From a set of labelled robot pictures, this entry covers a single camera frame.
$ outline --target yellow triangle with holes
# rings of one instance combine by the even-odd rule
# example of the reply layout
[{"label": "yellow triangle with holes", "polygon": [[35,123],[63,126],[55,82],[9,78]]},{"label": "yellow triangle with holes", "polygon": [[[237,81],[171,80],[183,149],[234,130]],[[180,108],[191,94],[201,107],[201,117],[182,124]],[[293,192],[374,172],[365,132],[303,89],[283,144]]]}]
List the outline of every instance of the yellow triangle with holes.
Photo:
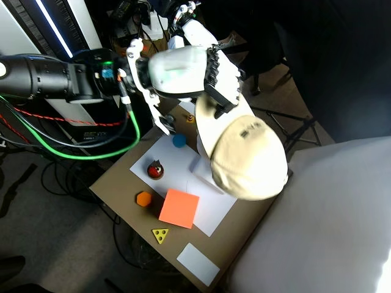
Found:
[{"label": "yellow triangle with holes", "polygon": [[159,242],[159,244],[162,244],[164,241],[164,238],[166,238],[166,235],[168,234],[168,229],[152,229],[153,235],[155,235],[156,240]]}]

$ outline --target orange hexagonal block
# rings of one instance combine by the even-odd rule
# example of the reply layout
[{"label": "orange hexagonal block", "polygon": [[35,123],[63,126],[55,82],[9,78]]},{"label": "orange hexagonal block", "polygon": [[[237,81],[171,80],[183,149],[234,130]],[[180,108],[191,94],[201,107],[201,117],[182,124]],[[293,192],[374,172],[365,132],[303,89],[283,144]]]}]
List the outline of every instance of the orange hexagonal block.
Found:
[{"label": "orange hexagonal block", "polygon": [[152,194],[143,191],[137,194],[136,202],[139,206],[146,207],[152,202]]}]

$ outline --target cap brim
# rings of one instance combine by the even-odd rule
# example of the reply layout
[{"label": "cap brim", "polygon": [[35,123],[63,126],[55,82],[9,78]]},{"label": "cap brim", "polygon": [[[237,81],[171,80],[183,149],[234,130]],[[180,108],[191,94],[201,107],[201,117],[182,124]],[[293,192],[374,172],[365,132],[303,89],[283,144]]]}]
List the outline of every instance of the cap brim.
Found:
[{"label": "cap brim", "polygon": [[239,95],[239,104],[229,113],[224,113],[218,119],[214,118],[217,103],[206,93],[197,98],[195,104],[195,120],[202,145],[209,158],[212,157],[214,147],[221,134],[237,118],[243,115],[252,115],[249,104],[242,94]]}]

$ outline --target black strap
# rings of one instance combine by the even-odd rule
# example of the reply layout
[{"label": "black strap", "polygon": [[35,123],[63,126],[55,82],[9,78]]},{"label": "black strap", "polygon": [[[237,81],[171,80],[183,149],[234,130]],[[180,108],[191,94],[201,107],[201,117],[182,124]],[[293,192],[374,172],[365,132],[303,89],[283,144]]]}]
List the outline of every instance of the black strap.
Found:
[{"label": "black strap", "polygon": [[18,186],[22,183],[24,183],[29,177],[31,176],[32,172],[37,168],[37,165],[31,164],[30,167],[27,168],[27,170],[23,173],[21,178],[16,180],[7,190],[7,193],[5,193],[4,199],[2,201],[1,209],[0,209],[0,219],[5,217],[7,215],[9,207],[11,205],[11,201],[14,200],[16,195],[18,194],[16,192]]}]

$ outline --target orange square paper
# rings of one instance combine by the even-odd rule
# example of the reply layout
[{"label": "orange square paper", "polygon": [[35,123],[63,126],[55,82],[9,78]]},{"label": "orange square paper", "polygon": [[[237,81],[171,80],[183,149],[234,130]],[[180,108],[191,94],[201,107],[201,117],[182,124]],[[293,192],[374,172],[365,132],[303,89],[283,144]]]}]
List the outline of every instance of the orange square paper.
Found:
[{"label": "orange square paper", "polygon": [[167,191],[159,220],[191,229],[199,197],[175,189]]}]

